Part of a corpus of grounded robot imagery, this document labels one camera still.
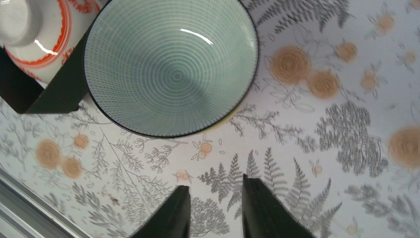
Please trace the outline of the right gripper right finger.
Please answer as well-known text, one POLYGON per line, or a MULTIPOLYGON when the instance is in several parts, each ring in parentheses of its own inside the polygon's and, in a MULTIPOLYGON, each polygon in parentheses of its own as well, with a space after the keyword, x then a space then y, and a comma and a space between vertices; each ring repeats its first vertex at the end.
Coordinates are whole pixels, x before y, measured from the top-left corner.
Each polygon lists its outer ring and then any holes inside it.
POLYGON ((260 178, 243 175, 242 223, 245 238, 313 238, 260 178))

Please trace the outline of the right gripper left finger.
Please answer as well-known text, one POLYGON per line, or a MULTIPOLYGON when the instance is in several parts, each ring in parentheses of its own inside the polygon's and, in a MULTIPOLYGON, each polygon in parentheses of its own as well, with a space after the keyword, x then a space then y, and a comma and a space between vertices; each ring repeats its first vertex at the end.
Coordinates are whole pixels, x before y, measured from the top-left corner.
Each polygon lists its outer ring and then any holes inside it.
POLYGON ((132 238, 188 238, 191 196, 189 186, 177 186, 132 238))

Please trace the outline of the yellow-green bowl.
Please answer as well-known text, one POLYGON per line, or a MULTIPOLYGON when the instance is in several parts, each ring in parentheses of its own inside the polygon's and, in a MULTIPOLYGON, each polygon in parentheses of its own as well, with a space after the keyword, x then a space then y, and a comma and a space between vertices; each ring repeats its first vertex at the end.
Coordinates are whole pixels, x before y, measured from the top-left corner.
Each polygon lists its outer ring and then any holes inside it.
POLYGON ((234 110, 230 112, 226 117, 224 117, 221 121, 217 122, 216 124, 212 125, 209 128, 204 129, 203 132, 211 131, 212 129, 216 129, 217 127, 228 122, 230 119, 232 119, 236 115, 240 107, 241 107, 240 105, 236 106, 234 110))

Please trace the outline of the pale green bowl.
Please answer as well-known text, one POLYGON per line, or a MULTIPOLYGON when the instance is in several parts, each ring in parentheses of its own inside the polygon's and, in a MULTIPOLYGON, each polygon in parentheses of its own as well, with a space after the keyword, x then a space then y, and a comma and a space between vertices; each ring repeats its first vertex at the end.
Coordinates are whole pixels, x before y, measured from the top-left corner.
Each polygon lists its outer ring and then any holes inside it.
POLYGON ((245 99, 258 63, 257 31, 238 0, 109 0, 83 52, 98 109, 155 138, 222 121, 245 99))

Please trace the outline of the black wire dish rack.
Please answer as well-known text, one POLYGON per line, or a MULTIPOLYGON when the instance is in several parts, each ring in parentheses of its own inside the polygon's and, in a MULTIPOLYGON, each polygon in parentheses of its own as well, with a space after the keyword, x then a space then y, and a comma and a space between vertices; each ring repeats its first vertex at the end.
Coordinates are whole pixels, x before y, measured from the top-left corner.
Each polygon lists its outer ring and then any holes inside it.
POLYGON ((19 114, 67 114, 78 110, 88 94, 83 66, 87 37, 85 33, 46 88, 20 70, 1 49, 0 97, 19 114))

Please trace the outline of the red patterned white bowl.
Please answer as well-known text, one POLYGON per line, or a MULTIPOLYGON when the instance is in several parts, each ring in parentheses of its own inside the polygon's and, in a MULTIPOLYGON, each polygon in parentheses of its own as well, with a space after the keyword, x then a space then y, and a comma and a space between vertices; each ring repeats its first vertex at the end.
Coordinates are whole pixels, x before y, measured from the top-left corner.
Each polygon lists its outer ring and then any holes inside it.
POLYGON ((2 0, 0 46, 24 73, 48 84, 101 8, 98 0, 2 0))

